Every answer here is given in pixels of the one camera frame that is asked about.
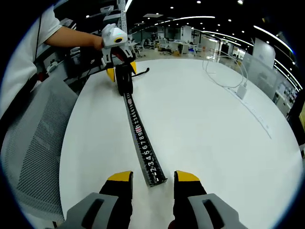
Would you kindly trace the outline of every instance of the person's hand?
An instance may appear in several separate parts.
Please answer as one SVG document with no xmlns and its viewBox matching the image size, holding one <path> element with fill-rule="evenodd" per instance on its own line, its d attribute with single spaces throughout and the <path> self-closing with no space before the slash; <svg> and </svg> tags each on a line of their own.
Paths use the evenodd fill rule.
<svg viewBox="0 0 305 229">
<path fill-rule="evenodd" d="M 99 36 L 94 36 L 93 46 L 96 50 L 100 51 L 103 46 L 103 38 Z"/>
</svg>

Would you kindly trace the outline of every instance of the mesh chair back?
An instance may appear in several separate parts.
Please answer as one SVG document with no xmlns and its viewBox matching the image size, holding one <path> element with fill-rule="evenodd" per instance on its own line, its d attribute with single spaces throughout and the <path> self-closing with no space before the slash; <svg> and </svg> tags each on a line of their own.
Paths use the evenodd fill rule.
<svg viewBox="0 0 305 229">
<path fill-rule="evenodd" d="M 24 211 L 62 221 L 59 192 L 61 146 L 77 95 L 50 77 L 31 92 L 9 127 L 1 149 L 4 174 Z"/>
</svg>

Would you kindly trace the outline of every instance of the black cable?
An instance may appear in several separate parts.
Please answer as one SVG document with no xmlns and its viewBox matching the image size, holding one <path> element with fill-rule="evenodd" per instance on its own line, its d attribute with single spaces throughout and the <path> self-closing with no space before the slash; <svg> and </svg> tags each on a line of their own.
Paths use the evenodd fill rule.
<svg viewBox="0 0 305 229">
<path fill-rule="evenodd" d="M 148 71 L 149 71 L 149 68 L 147 68 L 144 72 L 141 72 L 141 73 L 138 73 L 136 75 L 133 75 L 132 77 L 136 77 L 136 76 L 142 75 L 144 73 L 147 73 Z"/>
</svg>

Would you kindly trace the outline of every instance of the white table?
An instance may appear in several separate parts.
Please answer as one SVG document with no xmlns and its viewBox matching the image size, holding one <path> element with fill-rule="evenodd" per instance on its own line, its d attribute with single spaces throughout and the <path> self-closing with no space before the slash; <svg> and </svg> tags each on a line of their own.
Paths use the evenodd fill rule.
<svg viewBox="0 0 305 229">
<path fill-rule="evenodd" d="M 239 212 L 251 229 L 271 228 L 296 191 L 302 160 L 294 134 L 275 104 L 248 83 L 244 98 L 264 118 L 272 139 L 228 91 L 214 84 L 202 61 L 162 59 L 137 63 L 150 71 L 133 81 L 133 97 L 166 183 L 147 187 L 136 155 L 123 98 L 105 72 L 92 75 L 66 130 L 60 165 L 64 216 L 109 176 L 132 170 L 131 229 L 164 229 L 173 220 L 175 170 L 198 176 Z M 232 69 L 210 63 L 215 79 L 240 81 Z"/>
</svg>

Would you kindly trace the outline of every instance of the floor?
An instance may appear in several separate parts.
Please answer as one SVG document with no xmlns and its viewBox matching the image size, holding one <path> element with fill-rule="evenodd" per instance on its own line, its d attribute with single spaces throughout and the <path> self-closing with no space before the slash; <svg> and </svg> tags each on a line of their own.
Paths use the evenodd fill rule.
<svg viewBox="0 0 305 229">
<path fill-rule="evenodd" d="M 198 52 L 195 55 L 186 53 L 181 56 L 175 56 L 174 54 L 166 51 L 160 52 L 156 51 L 155 49 L 144 49 L 142 52 L 140 52 L 140 55 L 137 55 L 138 57 L 135 60 L 136 62 L 158 59 L 195 59 L 217 61 L 240 73 L 240 67 L 237 66 L 233 59 L 219 58 L 217 51 Z"/>
</svg>

